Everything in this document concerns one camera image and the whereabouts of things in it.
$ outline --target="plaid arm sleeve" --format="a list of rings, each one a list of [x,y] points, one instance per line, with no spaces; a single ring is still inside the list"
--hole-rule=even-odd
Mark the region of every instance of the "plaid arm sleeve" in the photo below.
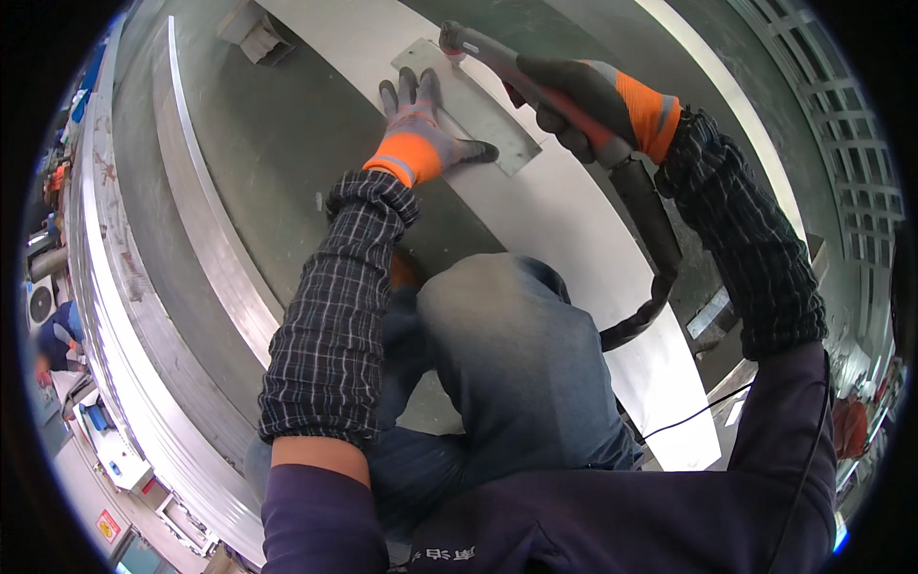
[[[383,314],[392,247],[419,216],[393,175],[348,173],[331,190],[329,236],[303,266],[271,340],[259,435],[308,435],[363,447],[378,434]]]
[[[825,303],[806,245],[703,109],[682,112],[656,182],[711,251],[743,318],[746,358],[758,361],[825,338]]]

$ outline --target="blue jeans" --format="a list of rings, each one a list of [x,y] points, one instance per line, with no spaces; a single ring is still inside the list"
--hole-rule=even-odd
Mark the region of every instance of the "blue jeans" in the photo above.
[[[468,257],[420,292],[392,294],[383,324],[379,444],[365,450],[386,539],[408,542],[449,498],[524,470],[631,469],[641,455],[616,410],[599,334],[548,265],[509,253]],[[436,369],[465,434],[396,427]],[[271,447],[245,476],[263,498]]]

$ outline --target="wire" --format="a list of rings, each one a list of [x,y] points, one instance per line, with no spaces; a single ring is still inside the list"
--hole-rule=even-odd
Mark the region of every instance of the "wire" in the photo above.
[[[828,354],[826,354],[825,356],[825,361],[826,361],[826,365],[825,365],[826,381],[824,383],[825,393],[823,394],[823,411],[819,415],[819,425],[816,427],[816,436],[813,437],[812,445],[810,445],[810,453],[807,455],[806,463],[804,464],[803,470],[800,473],[800,484],[797,485],[797,491],[794,493],[794,501],[790,504],[790,508],[788,510],[788,516],[787,518],[784,519],[784,524],[781,526],[781,534],[778,537],[778,543],[775,545],[775,549],[771,552],[771,558],[768,561],[767,574],[771,574],[771,572],[775,568],[775,562],[778,560],[778,551],[781,549],[781,545],[784,544],[784,539],[788,535],[788,527],[790,526],[790,521],[794,517],[794,511],[797,510],[797,503],[800,502],[800,496],[803,493],[803,486],[806,484],[806,478],[810,475],[810,466],[812,465],[813,457],[816,455],[816,447],[819,445],[819,438],[820,436],[823,435],[823,427],[825,426],[825,414],[826,412],[828,412],[828,407],[829,407],[829,393],[832,388],[828,381],[828,374],[829,374]],[[750,387],[752,387],[752,383],[743,385],[742,387],[738,388],[737,390],[730,393],[726,397],[722,397],[720,399],[715,400],[713,403],[711,403],[704,409],[701,409],[700,411],[696,412],[695,414],[691,415],[690,417],[683,419],[682,421],[674,422],[673,424],[669,424],[663,427],[662,429],[656,429],[652,433],[646,434],[644,436],[644,440],[646,441],[648,438],[650,438],[651,436],[661,431],[665,431],[666,429],[671,429],[675,426],[679,426],[683,422],[691,421],[698,415],[705,412],[707,409],[710,409],[711,407],[724,402],[725,400],[733,397],[734,395]]]
[[[828,355],[826,355],[826,379],[828,379],[828,372]],[[803,472],[800,473],[800,484],[797,485],[797,492],[794,494],[794,502],[792,502],[790,505],[790,510],[788,510],[788,517],[784,519],[784,525],[781,526],[781,536],[778,538],[778,543],[775,545],[775,549],[771,553],[771,559],[768,561],[768,574],[771,574],[772,570],[775,569],[775,562],[778,560],[778,551],[781,549],[781,544],[784,542],[784,538],[788,534],[790,519],[793,518],[794,511],[797,510],[797,503],[800,501],[800,495],[803,493],[803,485],[806,484],[806,478],[810,474],[810,465],[812,464],[813,456],[816,454],[816,446],[819,445],[819,437],[823,435],[825,413],[828,412],[829,407],[829,389],[829,381],[826,380],[825,394],[823,395],[823,412],[819,415],[819,426],[816,428],[816,436],[812,439],[810,453],[806,457],[806,465],[803,467]]]
[[[725,400],[730,399],[730,398],[733,397],[734,395],[739,394],[739,393],[743,392],[744,390],[746,390],[747,388],[750,388],[750,387],[752,387],[752,383],[749,383],[749,384],[747,384],[747,385],[742,385],[740,388],[738,388],[738,389],[735,390],[734,392],[730,393],[730,394],[727,395],[726,397],[722,397],[722,398],[720,398],[720,399],[715,400],[713,403],[711,403],[710,405],[708,405],[708,406],[705,407],[704,409],[701,409],[700,411],[696,412],[695,414],[691,415],[691,416],[688,417],[687,419],[683,419],[683,420],[681,420],[681,421],[679,421],[679,422],[673,422],[672,424],[669,424],[669,425],[663,427],[662,429],[656,429],[655,431],[653,431],[653,432],[650,433],[650,434],[645,434],[645,435],[644,435],[644,440],[646,441],[648,438],[650,438],[651,436],[653,436],[653,435],[659,433],[660,431],[665,431],[666,429],[671,429],[671,428],[673,428],[674,426],[679,426],[679,425],[682,424],[683,422],[691,421],[692,419],[694,419],[694,418],[697,417],[698,415],[700,415],[700,414],[702,414],[703,412],[705,412],[707,409],[710,409],[711,407],[714,407],[714,406],[717,406],[717,405],[721,404],[721,403],[724,402]]]

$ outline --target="glove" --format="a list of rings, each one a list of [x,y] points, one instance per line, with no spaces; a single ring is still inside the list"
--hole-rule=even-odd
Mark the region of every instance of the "glove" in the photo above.
[[[665,96],[605,62],[554,60],[532,56],[517,58],[520,71],[536,84],[562,90],[596,121],[611,129],[638,152],[659,165],[676,134],[682,108],[675,96]],[[514,104],[519,95],[510,94]],[[539,127],[557,135],[561,145],[582,163],[596,157],[587,137],[548,106],[536,110]]]
[[[420,85],[410,68],[398,72],[398,92],[388,80],[379,85],[388,126],[383,142],[364,169],[388,170],[403,184],[433,179],[455,163],[487,163],[498,158],[498,148],[477,140],[458,140],[440,129],[437,107],[440,82],[430,68]]]

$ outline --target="warning sign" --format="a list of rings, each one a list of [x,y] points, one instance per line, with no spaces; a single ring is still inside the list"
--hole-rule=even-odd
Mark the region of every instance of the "warning sign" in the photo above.
[[[102,511],[99,514],[98,519],[95,521],[95,527],[99,529],[99,532],[102,533],[102,536],[106,538],[109,544],[115,542],[115,538],[121,532],[121,527],[118,526],[118,523],[115,522],[108,511]]]

